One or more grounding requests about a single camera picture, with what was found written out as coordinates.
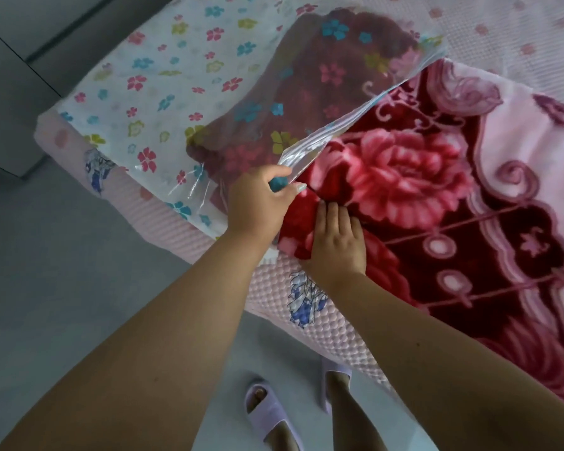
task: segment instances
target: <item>floral blanket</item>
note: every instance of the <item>floral blanket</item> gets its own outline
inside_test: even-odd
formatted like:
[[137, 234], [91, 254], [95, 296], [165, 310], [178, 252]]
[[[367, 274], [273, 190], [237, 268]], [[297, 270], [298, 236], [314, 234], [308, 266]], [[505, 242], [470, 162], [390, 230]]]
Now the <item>floral blanket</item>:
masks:
[[440, 60], [381, 100], [298, 178], [278, 248], [309, 258], [317, 203], [346, 205], [372, 280], [564, 399], [564, 105], [496, 80]]

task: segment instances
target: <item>hand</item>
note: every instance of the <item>hand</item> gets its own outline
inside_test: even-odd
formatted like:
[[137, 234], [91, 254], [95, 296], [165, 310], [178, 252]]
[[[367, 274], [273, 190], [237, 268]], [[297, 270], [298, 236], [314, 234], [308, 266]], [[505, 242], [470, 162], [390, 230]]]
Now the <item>hand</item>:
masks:
[[278, 234], [295, 196], [307, 188], [294, 182], [277, 193], [271, 191], [270, 180], [291, 172], [288, 166], [268, 165], [242, 174], [230, 187], [226, 233], [247, 236], [265, 250]]
[[366, 274], [366, 243], [359, 220], [346, 207], [320, 201], [311, 259], [301, 262], [311, 279], [329, 295], [350, 280]]

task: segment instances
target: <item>slipper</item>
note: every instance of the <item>slipper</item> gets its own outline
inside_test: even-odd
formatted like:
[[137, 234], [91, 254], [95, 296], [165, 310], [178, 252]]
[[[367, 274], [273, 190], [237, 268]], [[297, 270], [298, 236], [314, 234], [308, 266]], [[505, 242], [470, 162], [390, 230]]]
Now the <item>slipper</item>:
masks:
[[320, 406], [326, 413], [332, 415], [332, 405], [330, 405], [330, 401], [328, 400], [328, 395], [326, 394], [326, 374], [329, 371], [338, 371], [340, 373], [346, 373], [346, 375], [349, 376], [349, 385], [351, 385], [351, 374], [353, 372], [346, 365], [340, 365], [322, 356], [322, 383], [320, 389]]
[[300, 451], [303, 451], [303, 443], [299, 434], [296, 432], [296, 429], [290, 422], [284, 407], [276, 397], [274, 390], [269, 385], [268, 382], [265, 380], [259, 379], [255, 380], [251, 383], [247, 390], [247, 394], [245, 395], [245, 403], [244, 403], [244, 410], [247, 411], [247, 405], [250, 397], [255, 392], [256, 388], [262, 388], [267, 395], [263, 399], [263, 401], [259, 402], [259, 404], [255, 407], [253, 411], [250, 413], [247, 412], [247, 417], [253, 429], [257, 433], [259, 439], [261, 441], [265, 440], [265, 437], [282, 421], [286, 422], [286, 425], [290, 429], [290, 433], [292, 434], [296, 444], [299, 447]]

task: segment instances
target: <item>mattress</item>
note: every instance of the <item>mattress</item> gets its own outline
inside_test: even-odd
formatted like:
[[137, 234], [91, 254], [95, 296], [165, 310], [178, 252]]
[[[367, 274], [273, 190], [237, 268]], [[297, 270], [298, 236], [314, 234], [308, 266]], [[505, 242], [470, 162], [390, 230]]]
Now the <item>mattress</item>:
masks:
[[[357, 0], [396, 18], [426, 15], [442, 29], [449, 57], [469, 67], [532, 87], [564, 102], [564, 0]], [[495, 78], [502, 97], [513, 84]], [[105, 163], [56, 111], [42, 114], [35, 134], [42, 149], [90, 192], [108, 200], [147, 241], [194, 263], [212, 239], [180, 218], [124, 170]], [[350, 323], [301, 271], [280, 254], [257, 268], [246, 310], [270, 320], [316, 352], [387, 380]], [[293, 317], [291, 304], [308, 303], [309, 318]]]

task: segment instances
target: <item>finger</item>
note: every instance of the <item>finger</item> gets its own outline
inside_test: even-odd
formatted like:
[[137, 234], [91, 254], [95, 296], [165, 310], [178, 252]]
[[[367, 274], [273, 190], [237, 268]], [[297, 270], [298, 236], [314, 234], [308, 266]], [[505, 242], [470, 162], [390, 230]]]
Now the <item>finger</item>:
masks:
[[314, 231], [316, 236], [326, 234], [326, 201], [322, 200], [317, 205], [316, 228]]
[[338, 234], [338, 204], [337, 203], [328, 204], [328, 216], [326, 218], [326, 234], [329, 236]]
[[344, 205], [338, 208], [338, 231], [342, 235], [350, 235], [352, 232], [349, 211]]
[[363, 241], [363, 229], [361, 229], [361, 223], [354, 216], [351, 217], [351, 231], [358, 241]]
[[293, 202], [295, 197], [305, 189], [307, 189], [307, 184], [294, 182], [290, 185], [285, 186], [280, 191], [274, 193], [274, 195], [278, 196], [278, 199], [283, 201], [286, 207], [288, 207]]
[[274, 177], [287, 177], [291, 172], [292, 168], [282, 165], [265, 165], [252, 170], [252, 173], [258, 175], [266, 182], [269, 182]]

